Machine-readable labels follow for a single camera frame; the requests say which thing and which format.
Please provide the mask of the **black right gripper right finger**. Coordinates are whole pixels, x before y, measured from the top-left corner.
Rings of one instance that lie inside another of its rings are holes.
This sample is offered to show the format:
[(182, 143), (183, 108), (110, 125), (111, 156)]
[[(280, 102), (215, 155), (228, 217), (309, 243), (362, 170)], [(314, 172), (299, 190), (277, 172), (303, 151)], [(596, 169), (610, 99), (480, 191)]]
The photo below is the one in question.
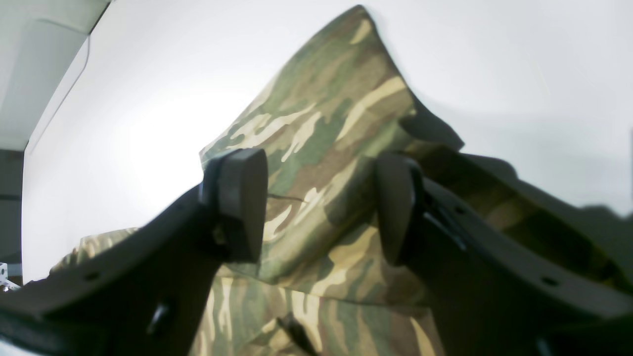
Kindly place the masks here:
[(632, 296), (511, 241), (402, 153), (375, 163), (389, 264), (427, 289), (448, 356), (630, 356)]

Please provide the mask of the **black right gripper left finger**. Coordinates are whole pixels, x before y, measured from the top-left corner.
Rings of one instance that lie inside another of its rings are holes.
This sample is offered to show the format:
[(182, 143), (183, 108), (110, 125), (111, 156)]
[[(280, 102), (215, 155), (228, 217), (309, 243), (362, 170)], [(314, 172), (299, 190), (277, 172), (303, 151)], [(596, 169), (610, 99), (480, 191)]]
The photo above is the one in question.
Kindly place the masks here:
[(35, 356), (185, 356), (213, 279), (262, 251), (268, 164), (215, 156), (200, 184), (124, 241), (1, 296), (1, 344)]

